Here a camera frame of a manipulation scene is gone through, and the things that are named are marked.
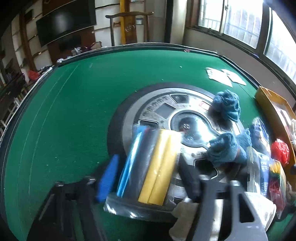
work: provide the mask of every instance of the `beige cloth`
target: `beige cloth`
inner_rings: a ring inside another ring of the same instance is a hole
[[[245,192],[247,197],[253,204],[257,214],[267,230],[276,214],[276,206],[272,201],[263,197],[258,193]],[[180,202],[177,207],[172,211],[174,217],[178,218],[175,225],[169,230],[169,234],[174,241],[185,241],[188,232],[191,228],[195,213],[197,211],[198,203]],[[223,200],[217,199],[215,201],[215,211],[213,218],[212,234],[210,241],[217,241],[223,211]]]

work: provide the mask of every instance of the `plastic bag roll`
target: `plastic bag roll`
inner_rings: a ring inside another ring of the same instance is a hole
[[[118,189],[117,189],[117,196],[118,197],[123,196],[124,190],[126,188],[126,185],[127,185],[127,182],[130,177],[130,173],[131,173],[134,161],[135,161],[137,151],[139,149],[138,147],[141,144],[143,135],[146,130],[147,130],[147,126],[140,126],[137,129],[134,141],[131,146],[131,150],[130,150],[129,155],[126,159],[126,163],[125,163],[123,172],[121,173],[121,177],[120,177],[120,181],[119,181],[119,185],[118,185]]]
[[[152,192],[154,183],[158,176],[158,171],[161,166],[163,155],[165,152],[167,140],[170,136],[170,130],[160,130],[157,143],[154,147],[153,156],[150,162],[150,166],[143,184],[143,187],[140,192],[138,201],[142,203],[148,203],[150,194]]]
[[[171,131],[148,203],[163,205],[181,147],[181,133]]]
[[[148,128],[145,131],[138,147],[138,152],[134,160],[127,186],[123,193],[124,198],[138,200],[159,133],[159,129]]]

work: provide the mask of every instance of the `wooden chair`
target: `wooden chair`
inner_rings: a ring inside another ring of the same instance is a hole
[[[153,15],[153,12],[120,12],[118,14],[114,15],[106,15],[106,18],[110,19],[110,28],[111,28],[111,43],[112,46],[115,46],[114,44],[114,23],[113,19],[116,17],[123,17],[124,22],[124,34],[126,39],[126,44],[132,44],[137,42],[137,32],[136,32],[136,16],[145,16],[146,17],[146,23],[145,23],[145,30],[146,30],[146,37],[147,42],[150,41],[149,37],[149,16]]]

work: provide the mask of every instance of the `panel button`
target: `panel button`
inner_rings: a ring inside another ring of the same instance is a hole
[[[188,95],[173,94],[171,97],[178,104],[188,103]]]

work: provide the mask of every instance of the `white paper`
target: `white paper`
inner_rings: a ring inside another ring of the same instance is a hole
[[[218,69],[213,69],[213,68],[206,68],[207,70],[207,75],[209,79],[216,80],[219,83],[225,84],[227,86],[232,87],[232,83],[230,79],[227,77],[227,74],[218,70]]]
[[[236,73],[231,72],[227,69],[222,69],[222,71],[227,74],[227,76],[232,80],[232,82],[239,83],[241,85],[247,85],[245,81],[243,81],[242,78],[239,77]]]

